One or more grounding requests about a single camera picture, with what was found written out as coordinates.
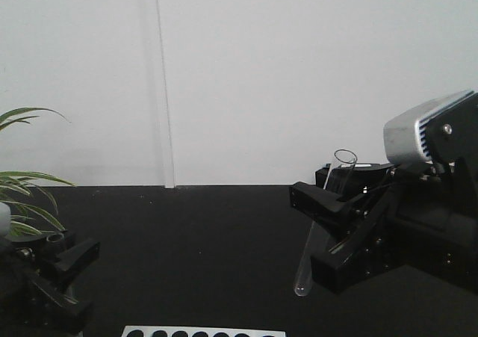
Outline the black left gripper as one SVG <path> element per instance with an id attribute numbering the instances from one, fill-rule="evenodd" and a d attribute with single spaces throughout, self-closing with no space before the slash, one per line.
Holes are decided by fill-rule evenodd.
<path id="1" fill-rule="evenodd" d="M 1 239 L 2 329 L 23 326 L 73 332 L 89 322 L 93 302 L 76 300 L 51 282 L 69 287 L 98 259 L 100 243 L 89 238 L 70 247 L 59 242 L 46 245 L 51 234 Z"/>

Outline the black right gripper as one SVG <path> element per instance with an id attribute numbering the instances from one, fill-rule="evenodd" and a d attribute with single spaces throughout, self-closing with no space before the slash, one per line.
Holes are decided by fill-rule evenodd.
<path id="1" fill-rule="evenodd" d="M 477 290 L 477 94 L 426 126 L 428 162 L 351 172 L 337 194 L 297 182 L 292 208 L 334 242 L 311 257 L 313 282 L 340 294 L 408 265 Z"/>

